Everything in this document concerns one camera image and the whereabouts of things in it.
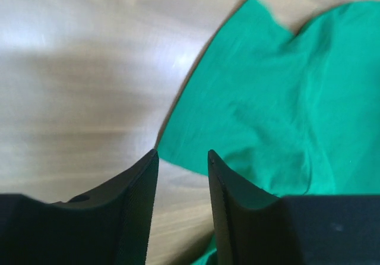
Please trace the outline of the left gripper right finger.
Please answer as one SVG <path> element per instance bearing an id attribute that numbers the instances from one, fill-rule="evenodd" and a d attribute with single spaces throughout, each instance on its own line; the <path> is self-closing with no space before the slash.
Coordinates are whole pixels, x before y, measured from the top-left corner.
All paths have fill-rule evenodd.
<path id="1" fill-rule="evenodd" d="M 219 264 L 378 264 L 378 195 L 276 197 L 208 152 Z"/>

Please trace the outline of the green t-shirt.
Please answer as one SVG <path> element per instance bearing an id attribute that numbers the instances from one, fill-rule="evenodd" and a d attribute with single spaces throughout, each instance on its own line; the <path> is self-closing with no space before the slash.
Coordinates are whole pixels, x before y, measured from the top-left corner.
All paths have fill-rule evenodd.
<path id="1" fill-rule="evenodd" d="M 246 0 L 213 37 L 158 144 L 208 176 L 208 152 L 258 188 L 379 196 L 379 2 L 356 1 L 298 34 Z M 219 264 L 215 232 L 196 264 Z"/>

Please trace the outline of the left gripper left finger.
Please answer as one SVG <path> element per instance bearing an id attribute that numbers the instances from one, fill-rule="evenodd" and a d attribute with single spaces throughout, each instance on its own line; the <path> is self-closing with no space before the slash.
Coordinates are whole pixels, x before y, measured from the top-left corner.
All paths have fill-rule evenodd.
<path id="1" fill-rule="evenodd" d="M 136 164 L 66 202 L 1 195 L 2 264 L 144 264 L 159 169 Z"/>

